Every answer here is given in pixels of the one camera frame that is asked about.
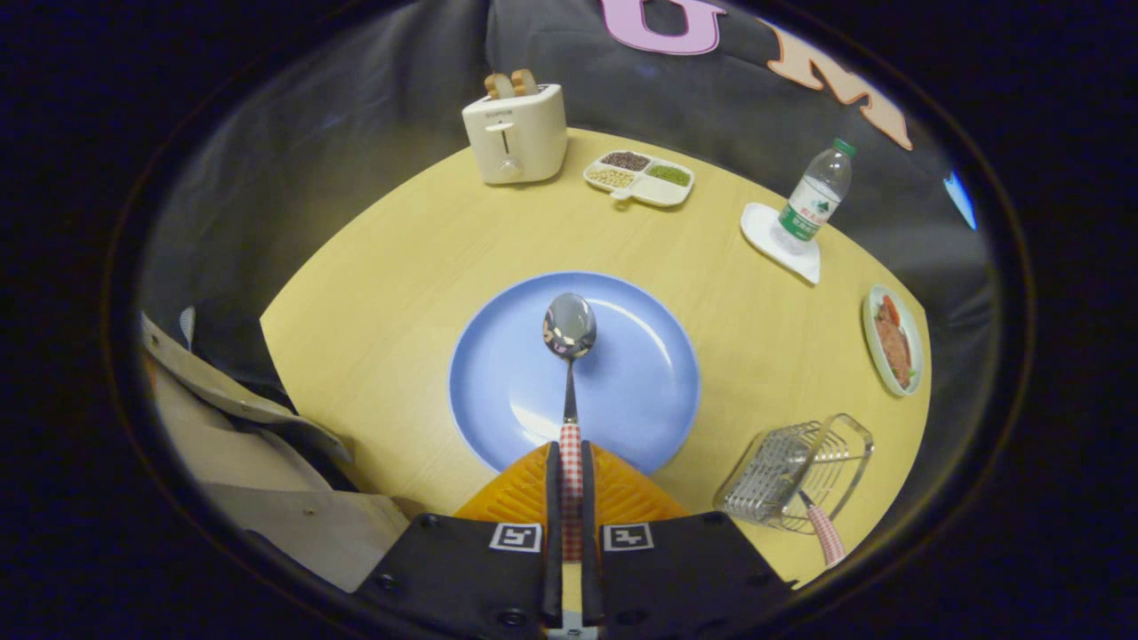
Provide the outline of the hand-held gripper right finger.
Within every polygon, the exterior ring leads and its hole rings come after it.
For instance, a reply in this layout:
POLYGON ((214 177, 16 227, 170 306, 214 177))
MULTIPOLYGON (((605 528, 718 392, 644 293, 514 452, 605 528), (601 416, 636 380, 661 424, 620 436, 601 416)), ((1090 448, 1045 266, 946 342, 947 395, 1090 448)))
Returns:
POLYGON ((605 639, 769 635, 793 596, 727 514, 582 442, 582 618, 605 639))

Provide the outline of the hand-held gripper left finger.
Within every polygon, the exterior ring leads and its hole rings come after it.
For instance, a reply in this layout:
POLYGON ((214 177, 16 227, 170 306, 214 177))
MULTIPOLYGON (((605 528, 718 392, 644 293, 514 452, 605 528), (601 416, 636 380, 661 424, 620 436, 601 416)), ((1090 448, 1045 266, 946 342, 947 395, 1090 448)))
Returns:
POLYGON ((560 471, 546 443, 454 515, 417 515, 357 598, 417 637, 543 639, 562 620, 560 471))

